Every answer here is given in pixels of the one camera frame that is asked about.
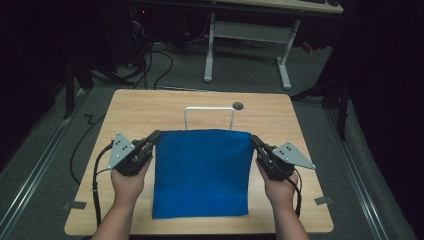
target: desk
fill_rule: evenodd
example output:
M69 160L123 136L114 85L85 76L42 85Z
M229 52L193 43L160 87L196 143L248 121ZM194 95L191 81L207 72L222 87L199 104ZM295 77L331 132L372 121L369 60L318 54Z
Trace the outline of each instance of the desk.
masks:
M153 130L183 130L184 108L188 106L232 106L244 104L237 111L233 130L256 134L270 145L292 141L306 156L308 149L302 135L290 98L281 94L219 93L118 90L115 92L93 153L87 165L75 201L87 203L81 209L72 209L66 222L69 235L90 235L96 230L91 180L93 166L99 152L121 132L129 140L147 137ZM189 117L188 129L228 129L231 114L228 111L199 111ZM100 161L99 170L107 167L109 154ZM323 196L315 171L298 168L303 179L301 221L308 232L329 232L333 229L327 206L317 205ZM248 206L249 215L243 217L176 218L152 220L155 161L146 175L146 184L137 202L131 234L257 234L273 233L272 209L264 192L263 179L253 162L250 171ZM108 172L98 175L99 197L104 216L112 205L113 188Z
M317 4L298 0L215 0L218 3L237 3L262 7L288 8L301 11L316 11L324 13L342 13L343 9L330 6L328 3ZM215 21L215 13L211 14L209 27L209 49L206 56L205 82L212 81L213 73L213 43L215 37L244 39L284 44L284 49L277 58L281 81L286 90L291 89L290 79L286 69L286 61L294 38L298 31L300 20L295 20L292 27L275 27L256 24Z

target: dark background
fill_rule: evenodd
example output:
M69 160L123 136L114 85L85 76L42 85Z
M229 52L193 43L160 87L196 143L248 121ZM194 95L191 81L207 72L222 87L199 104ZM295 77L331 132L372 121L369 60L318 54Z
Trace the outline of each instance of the dark background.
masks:
M423 1L342 1L342 5L345 15L374 22L350 25L342 32L336 23L304 21L295 44L336 47L317 84L347 73L353 78L351 99L369 148L417 237L423 238L418 225L424 215ZM154 25L163 38L183 46L185 31L196 35L203 26L197 20L205 14L169 12L173 14L155 13ZM3 168L31 126L54 104L75 51L112 70L127 60L112 50L125 32L107 29L96 5L10 0L3 3L0 17Z

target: gray carpet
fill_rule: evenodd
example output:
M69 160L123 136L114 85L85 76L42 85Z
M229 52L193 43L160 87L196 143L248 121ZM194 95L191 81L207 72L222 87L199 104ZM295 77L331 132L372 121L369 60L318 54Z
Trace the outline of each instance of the gray carpet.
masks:
M293 95L313 86L325 64L330 49L308 54L294 48L287 62L293 89L282 89L278 70L273 58L263 56L247 57L244 53L216 54L214 80L203 83L204 50L184 52L169 48L165 53L172 56L172 70L158 83L158 88L189 88L210 91L286 93ZM148 86L168 68L169 59L161 54L153 54L153 64L148 73ZM81 239L81 236L67 236L64 226L69 214L66 203L72 202L78 189L73 181L69 165L70 158L80 138L90 128L86 115L92 121L101 117L108 108L113 92L123 86L98 81L95 88L86 93L87 99L76 112L58 142L52 162L44 177L30 198L22 215L16 222L8 239ZM34 126L30 136L22 145L14 159L0 174L1 204L0 216L4 216L42 155L50 137L62 122L64 111L64 91L57 98L56 105ZM328 120L326 111L315 98L295 102L294 107L309 152L316 163L317 174L325 196L334 200L329 204L334 221L334 230L328 234L311 234L312 239L375 239L368 224L357 193L353 187L345 156L339 147L334 126ZM400 209L384 183L384 179L373 163L366 142L356 123L353 109L347 123L347 145L358 163L358 169L367 181L372 198L376 202L386 232L390 239L414 239L409 225L403 219ZM73 160L73 170L80 179L85 171L97 134L101 128L96 125L81 143ZM162 239L145 237L142 239ZM214 239L273 239L273 236L219 236Z

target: white metal frame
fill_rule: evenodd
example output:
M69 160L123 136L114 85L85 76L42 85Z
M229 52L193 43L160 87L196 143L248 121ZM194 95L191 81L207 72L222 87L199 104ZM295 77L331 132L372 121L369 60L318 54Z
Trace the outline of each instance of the white metal frame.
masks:
M273 42L285 44L284 52L277 58L278 68L283 87L291 89L290 79L287 74L286 61L293 45L299 28L300 20L296 20L292 28L272 27L255 24L233 23L226 21L215 21L215 14L211 14L209 30L209 49L206 56L205 82L212 82L213 74L213 43L215 37L235 38L243 40Z

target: metal bracket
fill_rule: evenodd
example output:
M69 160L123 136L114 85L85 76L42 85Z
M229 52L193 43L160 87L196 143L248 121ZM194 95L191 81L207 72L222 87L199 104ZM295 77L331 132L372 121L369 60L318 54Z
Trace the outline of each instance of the metal bracket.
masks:
M134 150L135 146L124 135L118 132L115 136L112 146L112 153L109 157L108 169L114 168L119 162L122 161L130 152Z
M313 164L310 159L303 155L303 153L290 141L277 148L274 148L272 152L286 163L309 168L312 170L316 169L315 164Z

